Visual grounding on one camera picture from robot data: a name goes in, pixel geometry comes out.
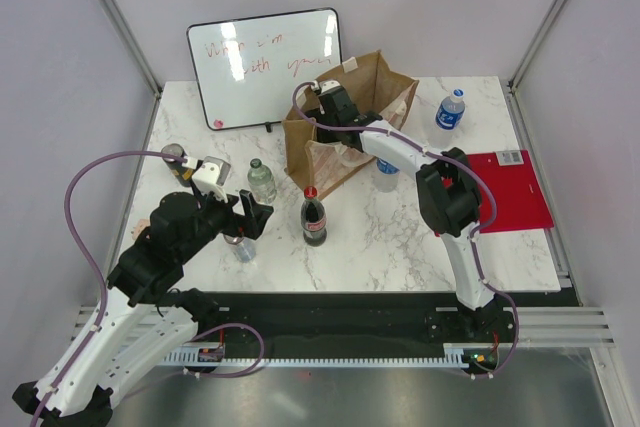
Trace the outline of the clear soda water bottle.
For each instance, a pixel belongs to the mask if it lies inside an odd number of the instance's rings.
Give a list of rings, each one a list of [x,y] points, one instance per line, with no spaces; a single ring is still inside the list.
[[[259,158],[250,161],[247,180],[255,200],[261,204],[272,204],[277,196],[275,178],[271,169]]]

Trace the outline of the brown canvas tote bag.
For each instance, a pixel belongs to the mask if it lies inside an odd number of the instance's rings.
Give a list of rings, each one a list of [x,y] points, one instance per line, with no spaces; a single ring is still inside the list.
[[[352,57],[317,77],[319,82],[336,80],[346,88],[361,114],[374,112],[400,130],[411,110],[419,81],[393,71],[381,52]],[[338,141],[326,143],[326,132],[290,109],[283,120],[286,172],[304,189],[314,186],[321,199],[355,175],[372,160]]]

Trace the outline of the Coca-Cola glass bottle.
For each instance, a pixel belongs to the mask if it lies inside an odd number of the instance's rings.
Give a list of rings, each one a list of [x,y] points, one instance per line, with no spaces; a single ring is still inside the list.
[[[312,246],[321,246],[327,238],[326,210],[319,200],[318,191],[314,186],[304,189],[304,202],[301,207],[301,226],[304,241]]]

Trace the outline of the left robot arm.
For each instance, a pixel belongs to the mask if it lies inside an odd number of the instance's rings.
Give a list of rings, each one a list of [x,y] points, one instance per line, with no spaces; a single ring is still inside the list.
[[[165,196],[150,223],[102,281],[100,302],[79,336],[49,373],[23,383],[14,402],[32,425],[104,426],[123,395],[174,348],[208,340],[219,329],[216,302],[192,288],[127,349],[124,339],[183,278],[185,265],[217,236],[258,239],[274,210],[243,190]]]

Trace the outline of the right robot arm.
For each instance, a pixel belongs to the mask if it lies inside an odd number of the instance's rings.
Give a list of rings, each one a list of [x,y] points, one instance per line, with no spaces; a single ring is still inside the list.
[[[491,206],[490,219],[497,215],[487,184],[472,170],[462,150],[434,153],[380,115],[360,113],[339,82],[313,81],[309,89],[319,101],[316,127],[414,179],[420,215],[442,239],[454,273],[459,331],[469,340],[483,339],[504,317],[496,301],[498,290],[484,274],[479,249],[483,196]]]

